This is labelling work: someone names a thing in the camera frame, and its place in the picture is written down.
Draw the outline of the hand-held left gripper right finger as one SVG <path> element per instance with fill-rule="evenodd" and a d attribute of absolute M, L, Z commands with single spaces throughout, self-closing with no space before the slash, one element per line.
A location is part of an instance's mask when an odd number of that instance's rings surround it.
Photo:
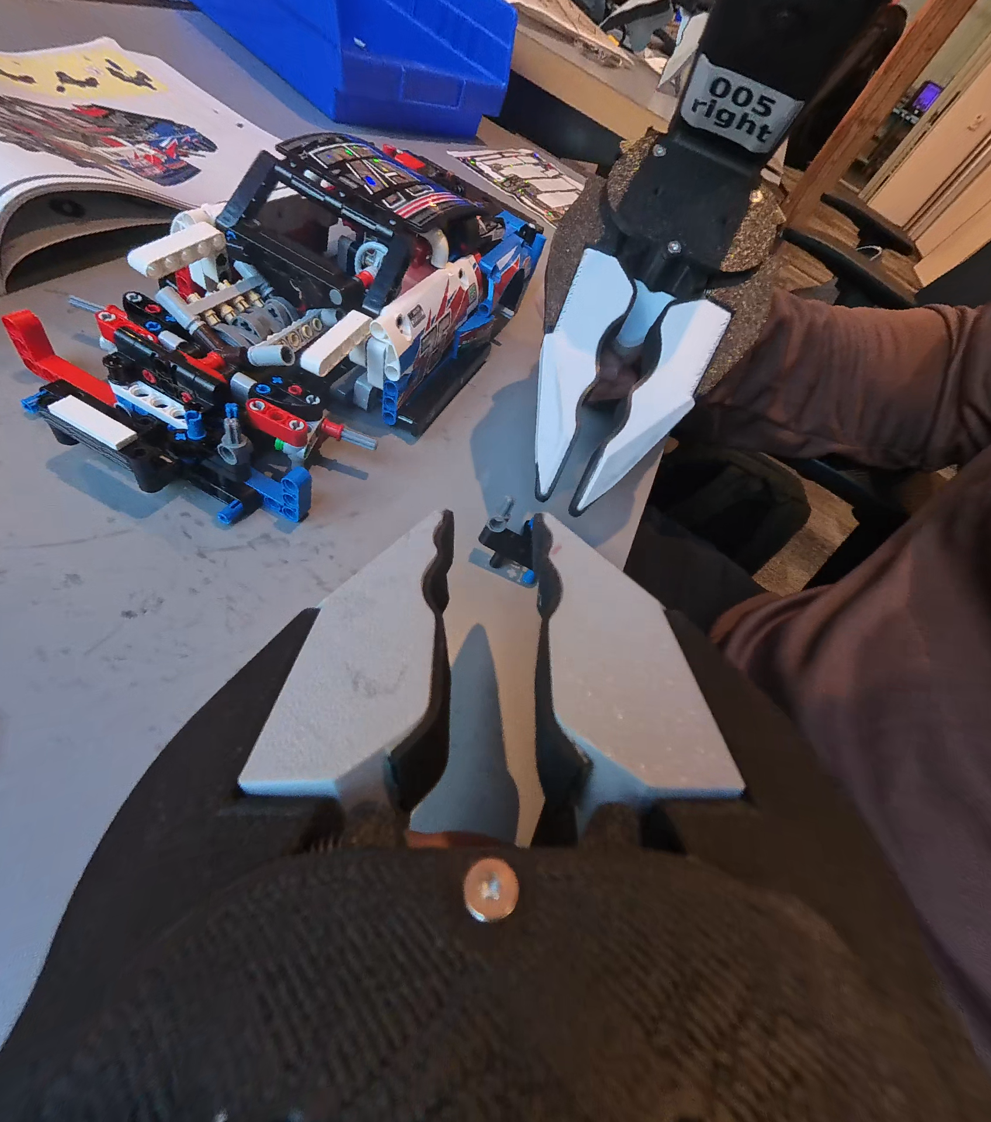
<path fill-rule="evenodd" d="M 744 779 L 664 607 L 545 514 L 535 574 L 545 809 L 589 820 L 602 806 L 738 799 Z"/>

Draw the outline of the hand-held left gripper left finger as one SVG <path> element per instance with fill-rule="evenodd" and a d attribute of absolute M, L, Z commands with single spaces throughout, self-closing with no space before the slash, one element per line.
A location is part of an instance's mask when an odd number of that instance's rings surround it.
<path fill-rule="evenodd" d="M 328 596 L 238 776 L 245 794 L 414 810 L 448 758 L 455 515 L 435 511 Z"/>

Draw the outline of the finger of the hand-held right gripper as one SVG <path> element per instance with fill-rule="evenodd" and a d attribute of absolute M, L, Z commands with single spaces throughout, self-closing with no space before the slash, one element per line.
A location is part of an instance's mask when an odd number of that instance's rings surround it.
<path fill-rule="evenodd" d="M 591 456 L 570 513 L 580 515 L 628 473 L 692 408 L 732 313 L 714 302 L 666 306 L 645 339 L 642 375 L 620 410 L 614 427 Z"/>
<path fill-rule="evenodd" d="M 598 377 L 602 344 L 628 316 L 635 286 L 620 260 L 582 251 L 536 368 L 535 493 L 545 502 L 574 445 L 582 397 Z"/>

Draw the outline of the small black toy brick assembly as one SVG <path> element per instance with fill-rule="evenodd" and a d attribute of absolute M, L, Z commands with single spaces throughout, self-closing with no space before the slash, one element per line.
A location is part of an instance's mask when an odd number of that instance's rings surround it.
<path fill-rule="evenodd" d="M 536 585 L 536 573 L 532 565 L 533 518 L 527 517 L 519 525 L 512 519 L 515 511 L 515 497 L 504 496 L 488 515 L 479 534 L 479 543 L 490 552 L 488 568 L 519 587 L 533 588 Z"/>

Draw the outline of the neighbouring white desk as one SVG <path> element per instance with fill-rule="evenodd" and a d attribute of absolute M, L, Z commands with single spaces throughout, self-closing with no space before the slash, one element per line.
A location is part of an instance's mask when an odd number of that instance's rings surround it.
<path fill-rule="evenodd" d="M 677 91 L 661 68 L 604 44 L 572 2 L 513 2 L 517 31 L 511 71 L 623 140 L 671 123 Z"/>

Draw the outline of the light grey desk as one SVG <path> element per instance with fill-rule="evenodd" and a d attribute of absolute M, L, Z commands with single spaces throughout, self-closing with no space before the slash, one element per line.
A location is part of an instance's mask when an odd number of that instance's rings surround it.
<path fill-rule="evenodd" d="M 0 298 L 29 309 L 61 356 L 99 373 L 91 318 L 113 301 L 116 258 Z M 217 523 L 205 495 L 134 489 L 114 466 L 54 441 L 20 401 L 37 381 L 0 321 L 0 1046 L 119 807 L 160 749 L 300 610 L 314 607 L 431 512 L 455 512 L 446 611 L 452 755 L 415 815 L 422 830 L 526 844 L 533 771 L 535 599 L 477 563 L 477 533 L 507 496 L 533 500 L 533 410 L 543 333 L 539 275 L 490 359 L 410 443 L 332 444 L 313 508 L 288 526 L 257 512 Z"/>

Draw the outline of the black office chair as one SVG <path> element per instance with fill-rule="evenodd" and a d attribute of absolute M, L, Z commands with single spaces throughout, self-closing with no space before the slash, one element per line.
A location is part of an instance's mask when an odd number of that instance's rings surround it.
<path fill-rule="evenodd" d="M 826 282 L 795 288 L 793 294 L 833 306 L 868 306 L 891 310 L 920 304 L 915 263 L 921 252 L 903 228 L 881 217 L 848 188 L 832 188 L 822 196 L 823 210 L 843 217 L 857 240 L 842 240 L 831 233 L 822 219 L 813 224 L 788 223 L 783 241 L 802 257 L 811 257 L 831 274 Z"/>

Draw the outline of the printed sticker sheet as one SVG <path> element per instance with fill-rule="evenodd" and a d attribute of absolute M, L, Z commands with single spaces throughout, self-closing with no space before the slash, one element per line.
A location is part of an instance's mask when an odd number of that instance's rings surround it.
<path fill-rule="evenodd" d="M 580 180 L 532 148 L 474 148 L 448 155 L 549 224 L 559 222 L 582 194 Z"/>

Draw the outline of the wooden beam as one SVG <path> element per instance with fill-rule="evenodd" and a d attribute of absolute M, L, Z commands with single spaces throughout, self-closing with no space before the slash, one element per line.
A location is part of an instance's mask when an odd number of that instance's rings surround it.
<path fill-rule="evenodd" d="M 804 172 L 783 205 L 787 227 L 809 220 L 822 195 L 839 185 L 843 174 L 868 144 L 897 101 L 948 42 L 975 1 L 927 1 L 882 62 L 866 88 Z"/>

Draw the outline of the toy brick race car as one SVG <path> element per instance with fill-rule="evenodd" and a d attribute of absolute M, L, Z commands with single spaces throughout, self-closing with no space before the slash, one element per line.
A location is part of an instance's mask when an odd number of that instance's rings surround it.
<path fill-rule="evenodd" d="M 233 525 L 308 518 L 327 440 L 376 450 L 339 398 L 425 434 L 516 316 L 545 227 L 411 151 L 308 134 L 263 151 L 230 200 L 178 212 L 127 256 L 154 282 L 88 305 L 103 376 L 28 310 L 2 324 L 42 388 L 22 410 L 143 493 L 189 484 Z"/>

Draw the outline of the person's torso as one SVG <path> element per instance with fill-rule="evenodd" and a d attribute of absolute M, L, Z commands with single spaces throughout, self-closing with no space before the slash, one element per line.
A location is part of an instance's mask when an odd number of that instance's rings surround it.
<path fill-rule="evenodd" d="M 713 636 L 793 718 L 894 865 L 991 1068 L 991 443 L 847 578 Z"/>

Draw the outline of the blue plastic bin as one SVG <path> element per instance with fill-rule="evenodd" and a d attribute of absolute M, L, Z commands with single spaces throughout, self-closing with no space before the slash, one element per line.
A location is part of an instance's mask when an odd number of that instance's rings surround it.
<path fill-rule="evenodd" d="M 519 12 L 504 1 L 196 1 L 328 119 L 470 139 L 501 112 Z"/>

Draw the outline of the open instruction booklet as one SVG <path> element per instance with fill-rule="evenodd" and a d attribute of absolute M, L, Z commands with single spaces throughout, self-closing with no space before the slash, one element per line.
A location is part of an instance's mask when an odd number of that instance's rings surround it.
<path fill-rule="evenodd" d="M 0 295 L 55 245 L 223 204 L 277 142 L 110 38 L 0 52 Z"/>

